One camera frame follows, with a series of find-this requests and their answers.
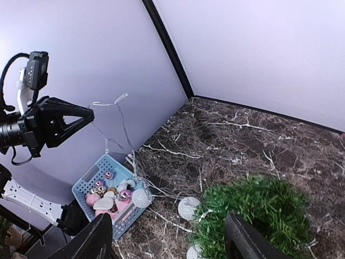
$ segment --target marble surface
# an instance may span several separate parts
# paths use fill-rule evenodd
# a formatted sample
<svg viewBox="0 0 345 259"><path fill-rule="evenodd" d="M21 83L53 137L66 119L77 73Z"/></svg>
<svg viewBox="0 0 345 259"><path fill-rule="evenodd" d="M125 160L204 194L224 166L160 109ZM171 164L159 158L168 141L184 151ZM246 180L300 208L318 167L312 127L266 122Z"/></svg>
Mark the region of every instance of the marble surface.
<svg viewBox="0 0 345 259"><path fill-rule="evenodd" d="M287 179L310 197L315 256L345 257L345 138L339 134L193 98L136 156L140 173L155 185L199 199L207 186L246 174ZM177 205L174 199L157 198L114 243L115 251L123 258L185 258L185 230L192 226L178 216Z"/></svg>

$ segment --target white wall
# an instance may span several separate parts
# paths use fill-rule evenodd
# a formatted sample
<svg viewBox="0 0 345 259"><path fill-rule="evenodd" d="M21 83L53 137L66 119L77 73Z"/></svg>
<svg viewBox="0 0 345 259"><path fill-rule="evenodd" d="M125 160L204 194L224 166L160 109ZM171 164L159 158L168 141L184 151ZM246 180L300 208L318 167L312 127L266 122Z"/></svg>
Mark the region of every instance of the white wall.
<svg viewBox="0 0 345 259"><path fill-rule="evenodd" d="M345 2L154 0L194 92L345 131Z"/></svg>
<svg viewBox="0 0 345 259"><path fill-rule="evenodd" d="M143 144L187 100L168 55L141 1L0 2L0 67L19 52L47 51L50 95L81 106L113 102L120 106L135 148ZM5 80L5 100L16 103L16 80L27 60L18 60ZM129 153L116 107L96 107L95 124ZM12 152L0 156L24 187L53 202L69 203L72 185L104 154L104 139L91 125L58 148L44 148L41 158L21 167L10 165ZM28 158L19 149L17 161ZM38 227L47 222L1 201Z"/></svg>

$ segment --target white mount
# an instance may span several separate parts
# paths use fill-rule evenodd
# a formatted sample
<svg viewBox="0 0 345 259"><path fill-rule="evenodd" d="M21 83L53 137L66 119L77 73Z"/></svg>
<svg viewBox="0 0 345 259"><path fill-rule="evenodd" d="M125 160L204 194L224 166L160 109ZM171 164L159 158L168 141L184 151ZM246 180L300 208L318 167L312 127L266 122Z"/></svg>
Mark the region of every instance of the white mount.
<svg viewBox="0 0 345 259"><path fill-rule="evenodd" d="M2 198L14 202L29 212L34 212L48 220L54 226L58 225L57 219L61 218L63 209L61 204L47 201L20 186L14 179L8 181L4 187Z"/></svg>
<svg viewBox="0 0 345 259"><path fill-rule="evenodd" d="M28 104L32 101L33 97L33 90L24 84L25 70L26 68L22 68L20 70L19 81L17 81L17 102L21 115L23 115L29 109Z"/></svg>

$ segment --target basket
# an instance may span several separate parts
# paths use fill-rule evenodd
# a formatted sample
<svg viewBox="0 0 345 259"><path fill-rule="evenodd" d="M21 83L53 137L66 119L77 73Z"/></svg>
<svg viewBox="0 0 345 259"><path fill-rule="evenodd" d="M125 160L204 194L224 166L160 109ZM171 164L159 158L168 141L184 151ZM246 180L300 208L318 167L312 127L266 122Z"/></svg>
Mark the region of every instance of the basket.
<svg viewBox="0 0 345 259"><path fill-rule="evenodd" d="M113 172L114 179L105 179L106 171ZM95 211L86 204L85 195L94 187L95 182L103 180L106 186L112 183L113 187L117 187L122 180L127 179L133 179L133 173L111 156L105 154L75 183L72 187L72 193L88 220L92 221L95 218ZM134 190L143 188L141 182L137 179L134 179L134 181L136 183ZM113 239L118 240L144 211L145 208L134 206L131 200L116 220L113 221Z"/></svg>

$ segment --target black frame edge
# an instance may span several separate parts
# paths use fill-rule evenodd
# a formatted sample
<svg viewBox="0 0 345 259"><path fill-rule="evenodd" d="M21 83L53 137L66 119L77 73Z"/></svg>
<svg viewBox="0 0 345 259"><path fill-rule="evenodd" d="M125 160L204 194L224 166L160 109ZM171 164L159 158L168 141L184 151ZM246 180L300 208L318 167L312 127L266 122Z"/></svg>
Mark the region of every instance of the black frame edge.
<svg viewBox="0 0 345 259"><path fill-rule="evenodd" d="M188 80L187 74L182 66L181 60L178 57L178 54L175 50L175 47L173 45L173 42L170 39L170 36L164 26L164 23L156 9L155 4L152 0L142 0L147 13L149 14L153 24L156 27L157 33L165 47L165 50L168 53L168 56L171 60L171 63L176 71L176 74L181 82L181 85L184 89L185 95L188 99L194 97L193 89L190 85L190 82Z"/></svg>
<svg viewBox="0 0 345 259"><path fill-rule="evenodd" d="M21 219L19 216L14 214L13 212L6 209L4 206L0 205L0 215L3 216L5 219L11 221L16 226L20 227L22 230L26 230L32 237L28 240L27 243L23 244L23 246L19 247L16 252L25 254L33 244L35 244L38 240L42 240L44 234L52 227L49 224L44 230L39 230L38 228L32 226L31 224L27 223L25 220Z"/></svg>
<svg viewBox="0 0 345 259"><path fill-rule="evenodd" d="M338 131L337 129L333 129L333 128L330 128L330 127L327 127L327 126L323 126L323 125L320 125L320 124L317 124L317 123L314 123L314 122L298 119L298 118L295 118L295 117L292 117L292 116L288 116L288 115L284 115L284 114L277 113L277 112L271 112L271 111L263 110L263 109L260 109L260 108L255 108L255 107L251 107L251 106L247 106L247 105L243 105L243 104L236 104L236 103L232 103L230 101L223 101L223 100L214 99L214 98L205 97L205 96L195 96L195 98L206 99L206 100L210 100L210 101L217 101L217 102L223 103L223 104L230 104L230 105L235 105L235 106L239 106L239 107L243 107L243 108L247 108L247 109L251 109L251 110L255 110L255 111L259 111L259 112L264 112L264 113L280 116L280 117L283 117L283 118L286 118L286 119L289 119L289 120L299 121L299 122L302 122L304 124L308 124L308 125L311 125L311 126L315 126L315 127L321 128L323 130L328 130L328 131L337 133L339 135L343 134L342 131Z"/></svg>

